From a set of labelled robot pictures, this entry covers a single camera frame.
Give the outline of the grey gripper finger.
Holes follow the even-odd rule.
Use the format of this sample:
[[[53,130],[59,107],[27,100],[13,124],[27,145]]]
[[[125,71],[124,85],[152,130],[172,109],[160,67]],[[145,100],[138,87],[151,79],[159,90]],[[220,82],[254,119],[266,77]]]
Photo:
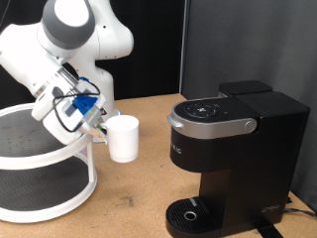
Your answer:
[[[106,138],[106,135],[100,129],[94,126],[90,126],[87,122],[83,122],[82,125],[79,127],[79,130],[82,133],[96,137],[98,140],[104,140]]]

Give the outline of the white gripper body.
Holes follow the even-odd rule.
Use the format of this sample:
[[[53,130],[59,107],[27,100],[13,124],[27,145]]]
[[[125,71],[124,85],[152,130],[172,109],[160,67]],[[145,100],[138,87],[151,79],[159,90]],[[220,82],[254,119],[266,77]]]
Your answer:
[[[98,128],[105,102],[99,88],[87,79],[51,83],[36,99],[32,116],[61,143],[71,145],[83,134],[83,122]]]

